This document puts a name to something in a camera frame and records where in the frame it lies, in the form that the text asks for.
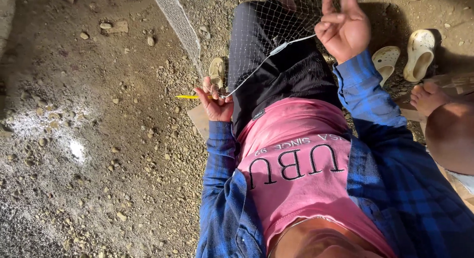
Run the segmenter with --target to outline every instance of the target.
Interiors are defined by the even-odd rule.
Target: left hand
[[[199,99],[206,110],[210,121],[230,122],[234,113],[234,101],[232,95],[226,98],[219,98],[217,85],[210,83],[210,77],[205,77],[201,88],[194,88]]]
[[[323,0],[322,12],[323,17],[314,32],[339,64],[369,46],[370,22],[357,0],[341,0],[341,13],[336,12],[332,0]]]

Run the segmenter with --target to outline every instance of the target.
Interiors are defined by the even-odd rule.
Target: person
[[[434,160],[474,194],[474,104],[435,83],[416,85],[410,103],[427,116],[426,145]]]
[[[270,55],[304,28],[291,2],[236,7],[233,97],[194,89],[209,116],[196,257],[474,256],[474,215],[380,87],[357,1],[323,0],[314,28],[338,85],[314,39]]]

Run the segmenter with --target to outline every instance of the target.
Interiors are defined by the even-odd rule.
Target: flannel shirt sleeve
[[[212,212],[215,211],[215,202],[224,184],[235,170],[236,141],[232,134],[232,122],[209,121],[209,152],[206,169],[203,176],[201,207],[199,224],[201,231],[205,231]]]
[[[382,76],[368,50],[334,67],[339,99],[351,113],[359,139],[370,148],[394,138],[413,141],[400,108],[382,89]]]

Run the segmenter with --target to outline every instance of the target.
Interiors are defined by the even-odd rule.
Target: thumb
[[[201,88],[194,88],[193,91],[195,91],[198,94],[201,104],[204,106],[204,108],[207,109],[210,104],[207,94]]]

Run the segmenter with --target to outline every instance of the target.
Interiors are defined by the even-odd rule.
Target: fishing net
[[[207,69],[215,57],[225,58],[225,73],[222,77],[227,89],[224,87],[220,90],[222,97],[245,87],[245,81],[261,67],[265,58],[294,42],[314,37],[314,26],[322,16],[322,0],[155,1],[200,76],[209,75]],[[333,2],[337,8],[338,0]],[[241,19],[240,31],[235,31],[235,27],[233,31],[234,19]],[[271,37],[271,40],[255,44],[248,40],[250,36],[253,37],[252,34]]]

